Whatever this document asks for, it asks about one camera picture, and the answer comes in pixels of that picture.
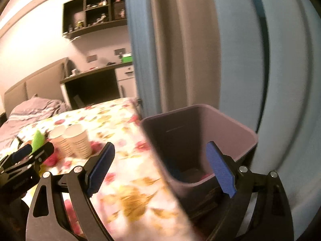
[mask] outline green box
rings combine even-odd
[[[132,62],[133,61],[133,57],[132,56],[122,57],[121,61],[122,62]]]

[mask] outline wall outlet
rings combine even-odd
[[[126,49],[125,48],[121,48],[121,49],[114,50],[114,52],[115,52],[115,55],[125,54],[126,53]]]
[[[93,61],[97,61],[97,54],[90,55],[86,59],[87,59],[88,63],[93,62]]]

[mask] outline figurine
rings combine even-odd
[[[121,18],[125,18],[125,9],[122,9],[119,13]]]
[[[84,27],[84,26],[83,26],[83,21],[78,21],[78,22],[76,23],[76,27],[77,27],[77,29],[83,28],[83,27]]]
[[[105,21],[105,20],[104,20],[105,18],[106,18],[106,14],[105,14],[105,13],[102,13],[102,16],[101,16],[100,18],[98,18],[97,21],[96,21],[95,23],[93,23],[93,24],[102,23],[102,22]]]

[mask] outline wall shelf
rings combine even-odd
[[[123,26],[123,25],[127,25],[127,19],[103,22],[92,26],[84,27],[79,30],[68,33],[66,37],[71,40],[77,36],[81,36],[87,33],[108,29],[108,28],[113,28],[117,26]]]
[[[105,6],[108,6],[108,4],[106,4],[106,5],[100,5],[100,6],[93,7],[93,8],[88,8],[88,9],[86,9],[85,11],[90,11],[90,10],[98,9],[98,8],[100,8],[100,7],[105,7]]]
[[[87,5],[98,4],[101,1],[105,1],[106,5],[87,8]],[[64,3],[62,33],[65,34],[64,37],[73,39],[94,31],[127,25],[124,12],[125,0],[120,0],[120,2],[116,0],[71,0]],[[106,16],[104,21],[95,24],[103,14]],[[75,30],[78,21],[83,21],[84,27]]]

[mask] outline floral bedspread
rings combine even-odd
[[[91,202],[102,223],[116,241],[196,240],[192,226],[178,201],[163,181],[151,155],[151,149],[139,127],[134,102],[122,98],[91,107],[73,110],[31,124],[21,130],[23,141],[33,139],[36,130],[42,133],[55,126],[81,123],[89,140],[115,145],[115,159],[98,193]],[[2,151],[16,151],[14,146]],[[41,172],[54,175],[68,173],[87,160],[67,157],[54,167],[42,165]],[[24,201],[30,205],[36,186]],[[63,194],[67,205],[69,195]],[[79,223],[70,215],[75,233],[82,235]]]

